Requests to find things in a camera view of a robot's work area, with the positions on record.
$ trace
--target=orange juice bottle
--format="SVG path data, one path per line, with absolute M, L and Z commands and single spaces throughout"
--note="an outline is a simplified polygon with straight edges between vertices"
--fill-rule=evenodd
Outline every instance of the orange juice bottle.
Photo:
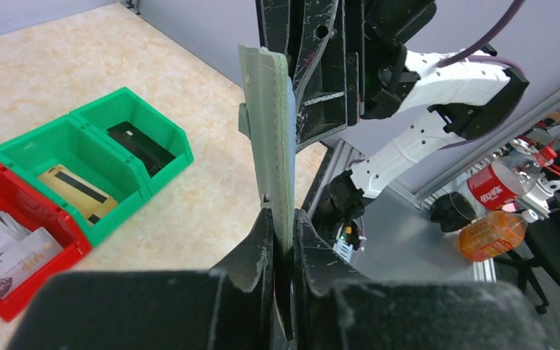
M 537 214 L 531 209 L 521 214 L 491 211 L 460 231 L 460 252 L 475 262 L 501 255 L 521 244 L 527 225 L 537 219 Z

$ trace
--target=clear plastic bottle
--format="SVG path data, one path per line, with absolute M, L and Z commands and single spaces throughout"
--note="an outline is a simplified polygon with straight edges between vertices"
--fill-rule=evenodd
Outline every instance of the clear plastic bottle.
M 522 214 L 492 211 L 462 229 L 458 236 L 460 252 L 473 262 L 501 255 L 520 245 L 527 225 L 537 220 L 531 209 Z
M 449 196 L 432 205 L 430 219 L 445 232 L 460 230 L 472 220 L 526 195 L 540 178 L 542 167 L 557 157 L 550 147 L 539 152 L 517 149 L 497 158 L 487 167 L 462 182 Z

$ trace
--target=gray floor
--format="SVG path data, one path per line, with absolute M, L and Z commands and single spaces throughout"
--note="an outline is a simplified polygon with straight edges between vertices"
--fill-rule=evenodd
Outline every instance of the gray floor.
M 531 251 L 525 245 L 520 246 L 516 251 L 523 257 L 532 256 Z M 496 265 L 495 269 L 498 281 L 508 281 L 516 284 L 517 274 L 513 268 Z M 550 303 L 547 314 L 540 316 L 540 318 L 548 333 L 551 347 L 560 350 L 560 288 L 542 268 L 535 268 L 534 272 Z M 535 305 L 540 303 L 540 299 L 530 285 L 527 285 L 526 296 Z

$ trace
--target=bottle cap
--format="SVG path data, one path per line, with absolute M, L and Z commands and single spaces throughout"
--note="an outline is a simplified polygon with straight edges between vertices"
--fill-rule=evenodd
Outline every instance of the bottle cap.
M 528 223 L 532 223 L 532 222 L 536 222 L 537 220 L 540 219 L 539 216 L 537 216 L 537 214 L 535 213 L 535 211 L 531 210 L 531 209 L 527 209 L 526 211 L 523 211 L 521 213 L 521 216 L 523 217 L 523 219 L 525 219 L 525 221 L 527 221 Z
M 551 161 L 557 158 L 557 152 L 551 146 L 546 146 L 540 150 L 540 155 L 546 159 L 546 161 Z

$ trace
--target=screw hole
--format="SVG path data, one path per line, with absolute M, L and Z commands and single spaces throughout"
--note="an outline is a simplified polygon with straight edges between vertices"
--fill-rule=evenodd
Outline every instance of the screw hole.
M 329 33 L 330 33 L 330 31 L 327 29 L 326 26 L 318 26 L 318 27 L 316 27 L 316 29 L 314 30 L 314 36 L 316 36 L 317 39 L 323 39 L 323 38 L 325 38 Z

